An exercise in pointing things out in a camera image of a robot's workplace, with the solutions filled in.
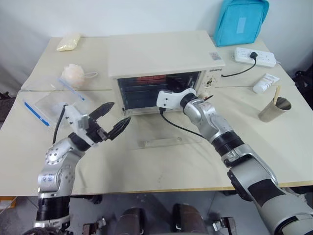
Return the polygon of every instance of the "oven label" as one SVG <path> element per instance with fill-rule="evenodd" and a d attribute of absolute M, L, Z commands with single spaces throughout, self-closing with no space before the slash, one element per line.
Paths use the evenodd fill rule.
<path fill-rule="evenodd" d="M 210 55 L 211 55 L 213 60 L 221 60 L 222 59 L 217 52 L 210 52 Z"/>

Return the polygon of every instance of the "table surface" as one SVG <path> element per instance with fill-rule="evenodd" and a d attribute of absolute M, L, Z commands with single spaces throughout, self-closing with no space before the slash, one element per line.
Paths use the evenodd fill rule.
<path fill-rule="evenodd" d="M 65 66 L 69 64 L 78 64 L 82 66 L 85 72 L 96 71 L 99 75 L 80 87 L 80 90 L 111 90 L 112 83 L 108 78 L 108 37 L 88 37 L 81 38 L 76 49 L 72 51 L 56 51 L 56 47 L 61 38 L 51 38 L 46 49 L 42 53 L 32 74 L 22 85 L 22 89 L 27 86 L 40 82 L 47 77 L 59 77 Z M 226 66 L 223 74 L 233 74 L 246 70 L 251 65 L 237 63 L 233 59 L 235 47 L 253 48 L 255 50 L 269 51 L 263 41 L 258 39 L 253 44 L 235 45 L 229 47 L 218 47 L 217 51 L 223 58 Z M 254 86 L 256 82 L 265 74 L 280 78 L 277 85 L 294 85 L 293 80 L 286 74 L 283 68 L 277 64 L 273 68 L 256 66 L 250 71 L 241 75 L 232 77 L 222 77 L 218 82 L 218 87 L 241 87 Z M 34 91 L 51 91 L 48 82 L 40 83 Z"/>
<path fill-rule="evenodd" d="M 90 111 L 103 102 L 114 101 L 113 91 L 82 91 L 92 100 Z M 292 109 L 269 123 L 257 115 L 275 92 L 270 87 L 264 94 L 255 94 L 251 87 L 217 88 L 210 100 L 242 140 L 248 143 L 275 172 L 281 187 L 313 184 L 312 132 L 313 112 L 295 86 L 283 86 L 281 96 Z M 28 100 L 47 92 L 27 92 Z M 169 120 L 195 130 L 181 112 L 166 112 Z M 175 129 L 159 116 L 157 128 Z M 121 119 L 117 105 L 98 123 L 105 130 Z M 88 150 L 76 168 L 74 194 L 110 192 L 222 190 L 233 189 L 214 148 L 205 140 L 193 143 L 135 149 L 134 130 L 138 118 L 114 141 L 100 143 Z M 151 128 L 150 119 L 142 128 Z M 71 132 L 61 129 L 61 139 Z M 37 176 L 44 164 L 44 155 L 51 146 L 53 130 L 47 129 L 17 97 L 6 122 L 0 130 L 1 195 L 36 195 Z"/>
<path fill-rule="evenodd" d="M 71 51 L 56 51 L 61 38 L 51 38 L 46 49 L 42 53 L 33 72 L 22 85 L 22 89 L 35 86 L 35 91 L 51 91 L 49 83 L 41 83 L 47 77 L 60 77 L 65 66 L 69 64 L 80 65 L 84 72 L 98 72 L 98 76 L 91 78 L 80 87 L 80 90 L 111 90 L 111 82 L 108 80 L 108 37 L 81 38 L 77 47 Z"/>

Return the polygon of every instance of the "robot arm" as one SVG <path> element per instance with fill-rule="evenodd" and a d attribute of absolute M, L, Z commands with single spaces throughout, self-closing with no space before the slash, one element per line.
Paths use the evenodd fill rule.
<path fill-rule="evenodd" d="M 171 92 L 161 91 L 157 104 L 160 108 L 183 108 L 229 167 L 227 175 L 237 193 L 244 200 L 254 202 L 271 234 L 313 234 L 313 210 L 281 190 L 270 167 L 240 139 L 213 105 L 197 98 L 193 89 L 189 90 L 191 92 L 182 93 L 180 99 L 177 94 L 172 99 Z"/>
<path fill-rule="evenodd" d="M 53 144 L 45 154 L 45 166 L 38 176 L 38 211 L 34 227 L 54 227 L 66 232 L 78 161 L 91 146 L 107 139 L 114 140 L 130 122 L 130 117 L 121 120 L 108 133 L 98 125 L 96 120 L 113 104 L 105 103 L 89 115 L 82 115 L 72 105 L 65 107 L 65 119 L 74 132 Z"/>

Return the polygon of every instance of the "plastic bag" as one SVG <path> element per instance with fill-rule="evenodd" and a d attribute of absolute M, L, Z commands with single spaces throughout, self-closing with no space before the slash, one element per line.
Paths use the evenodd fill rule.
<path fill-rule="evenodd" d="M 59 42 L 57 46 L 57 51 L 64 51 L 64 50 L 74 50 L 78 44 L 80 39 L 79 33 L 71 33 Z"/>

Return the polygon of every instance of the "cable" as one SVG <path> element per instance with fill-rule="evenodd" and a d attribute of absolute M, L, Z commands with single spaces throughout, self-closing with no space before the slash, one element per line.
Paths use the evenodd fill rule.
<path fill-rule="evenodd" d="M 67 106 L 67 104 L 63 105 L 63 109 L 62 109 L 61 114 L 60 114 L 60 116 L 59 116 L 58 122 L 57 122 L 57 124 L 56 124 L 56 126 L 55 126 L 54 133 L 53 133 L 53 141 L 52 141 L 52 144 L 54 144 L 55 141 L 56 141 L 56 139 L 57 139 L 57 133 L 58 133 L 58 129 L 59 129 L 61 120 L 62 120 L 63 115 L 64 115 L 64 112 L 65 112 L 65 106 Z"/>
<path fill-rule="evenodd" d="M 238 73 L 234 73 L 234 74 L 230 74 L 230 75 L 223 75 L 222 77 L 231 77 L 231 76 L 235 76 L 235 75 L 239 75 L 241 73 L 247 72 L 248 70 L 252 69 L 255 65 L 256 65 L 256 57 L 258 56 L 257 53 L 255 53 L 254 51 L 251 53 L 250 58 L 254 59 L 254 65 L 252 65 L 249 69 L 244 70 L 242 72 L 238 72 Z"/>
<path fill-rule="evenodd" d="M 208 99 L 210 99 L 210 98 L 212 98 L 212 97 L 213 97 L 213 95 L 210 95 L 209 97 L 204 98 L 203 100 L 204 100 L 204 101 L 207 101 Z"/>
<path fill-rule="evenodd" d="M 179 128 L 179 129 L 181 129 L 181 130 L 190 132 L 190 133 L 192 133 L 192 134 L 195 134 L 195 135 L 197 135 L 197 136 L 200 136 L 200 137 L 204 138 L 202 135 L 200 135 L 200 134 L 198 134 L 198 133 L 196 133 L 196 132 L 193 132 L 193 131 L 191 131 L 191 130 L 185 129 L 185 128 L 181 127 L 181 126 L 178 126 L 178 125 L 176 125 L 176 124 L 170 122 L 170 121 L 169 121 L 168 119 L 166 119 L 166 117 L 163 115 L 163 112 L 165 111 L 164 108 L 159 108 L 159 109 L 160 109 L 160 114 L 161 114 L 162 118 L 163 118 L 165 121 L 167 121 L 169 124 L 171 124 L 171 125 L 173 125 L 173 126 Z"/>

